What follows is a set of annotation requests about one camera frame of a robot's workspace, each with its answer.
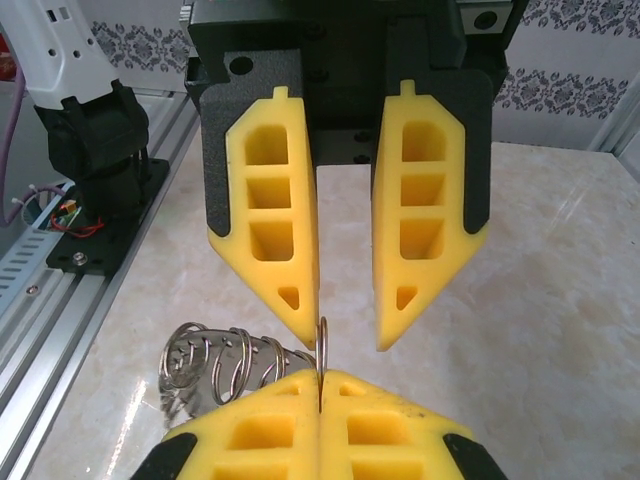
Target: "mounting plate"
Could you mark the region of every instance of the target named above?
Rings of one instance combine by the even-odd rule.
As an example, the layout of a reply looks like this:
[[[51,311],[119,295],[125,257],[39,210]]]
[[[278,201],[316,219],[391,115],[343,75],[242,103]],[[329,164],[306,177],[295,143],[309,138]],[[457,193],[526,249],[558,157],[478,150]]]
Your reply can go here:
[[[126,218],[112,219],[88,238],[77,238],[68,233],[65,234],[51,250],[47,257],[47,265],[50,268],[61,269],[63,272],[79,274],[111,276],[117,272],[168,173],[169,162],[150,159],[150,178],[143,186],[146,203],[141,207],[140,213]],[[91,224],[82,216],[82,212],[75,222],[80,225]],[[74,262],[74,255],[78,253],[83,254],[85,258],[81,262]]]

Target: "screw hole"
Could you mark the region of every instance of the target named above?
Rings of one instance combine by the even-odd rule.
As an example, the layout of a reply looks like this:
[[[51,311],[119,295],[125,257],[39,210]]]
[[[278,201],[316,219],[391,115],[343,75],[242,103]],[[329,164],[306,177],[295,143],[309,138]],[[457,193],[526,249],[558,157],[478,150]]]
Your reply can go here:
[[[473,26],[478,30],[488,30],[493,27],[498,21],[498,15],[496,12],[487,11],[482,12],[480,15],[476,17],[475,22],[473,22]]]
[[[307,74],[307,78],[312,83],[324,83],[329,79],[329,72],[322,68],[316,68]]]
[[[358,165],[366,165],[367,163],[371,163],[371,158],[369,155],[356,155],[353,157],[353,163]]]
[[[353,136],[353,139],[358,143],[367,143],[371,141],[371,135],[369,134],[369,132],[363,130],[362,132],[356,133]]]
[[[246,75],[253,70],[253,60],[249,57],[234,58],[229,64],[229,70],[234,75]]]

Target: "red wire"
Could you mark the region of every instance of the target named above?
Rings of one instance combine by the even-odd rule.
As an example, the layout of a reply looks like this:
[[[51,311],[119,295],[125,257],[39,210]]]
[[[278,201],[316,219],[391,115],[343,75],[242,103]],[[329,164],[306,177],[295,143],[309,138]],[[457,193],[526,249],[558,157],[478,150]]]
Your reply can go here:
[[[100,230],[102,227],[104,227],[104,223],[102,222],[102,218],[98,217],[98,223],[96,225],[90,225],[88,227],[78,227],[76,229],[73,229],[70,227],[63,227],[58,222],[56,222],[56,215],[55,213],[53,213],[51,214],[51,226],[56,230],[68,233],[69,235],[72,235],[76,238],[88,238],[98,230]]]

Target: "cable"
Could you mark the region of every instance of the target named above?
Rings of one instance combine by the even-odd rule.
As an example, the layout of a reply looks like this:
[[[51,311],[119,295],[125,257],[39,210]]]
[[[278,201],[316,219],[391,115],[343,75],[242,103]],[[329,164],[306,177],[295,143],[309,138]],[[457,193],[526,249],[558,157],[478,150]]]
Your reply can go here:
[[[22,204],[27,203],[31,197],[37,195],[40,192],[51,192],[57,195],[63,196],[64,191],[54,186],[42,186],[34,187],[25,193],[21,199],[18,199],[15,207],[11,209],[7,217],[4,216],[4,190],[7,179],[7,164],[9,163],[9,150],[11,149],[11,142],[13,141],[13,134],[16,131],[16,125],[18,124],[18,117],[20,116],[20,109],[22,108],[22,97],[24,96],[26,88],[26,81],[20,65],[17,65],[14,98],[9,111],[9,118],[7,120],[7,126],[4,130],[4,140],[2,142],[2,150],[0,150],[0,227],[6,228],[15,220],[22,209]]]
[[[64,225],[60,225],[56,221],[56,212],[54,212],[51,214],[51,226],[55,230],[68,233],[69,235],[76,238],[88,238],[94,233],[96,233],[98,230],[100,230],[102,227],[104,227],[104,222],[102,221],[102,218],[98,218],[98,223],[95,225],[89,225],[87,227],[77,227],[77,228],[67,227]]]

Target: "rectangular cutout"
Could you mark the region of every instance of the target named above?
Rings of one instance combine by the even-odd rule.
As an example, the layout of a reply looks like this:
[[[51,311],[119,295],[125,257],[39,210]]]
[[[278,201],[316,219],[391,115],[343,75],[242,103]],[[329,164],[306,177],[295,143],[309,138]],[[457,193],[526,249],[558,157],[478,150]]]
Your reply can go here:
[[[291,208],[288,178],[247,178],[249,208]]]
[[[402,130],[403,162],[441,162],[445,157],[446,136],[431,122],[409,122]]]
[[[426,480],[418,461],[354,460],[351,468],[353,480]]]
[[[442,255],[443,249],[443,220],[400,221],[400,255],[405,260],[433,260]]]
[[[293,225],[291,222],[254,222],[251,230],[251,252],[263,262],[286,262],[293,258]]]
[[[404,175],[400,185],[400,205],[403,207],[444,205],[444,174]]]
[[[408,445],[411,440],[406,420],[395,412],[352,414],[347,431],[349,445]]]
[[[247,165],[286,165],[289,163],[287,129],[265,125],[253,130],[245,143]]]
[[[291,448],[296,428],[291,415],[254,415],[238,423],[233,431],[229,450]]]
[[[287,470],[283,464],[221,465],[211,480],[287,480]]]
[[[342,397],[361,397],[365,393],[367,392],[352,383],[343,383],[340,385],[340,396]]]

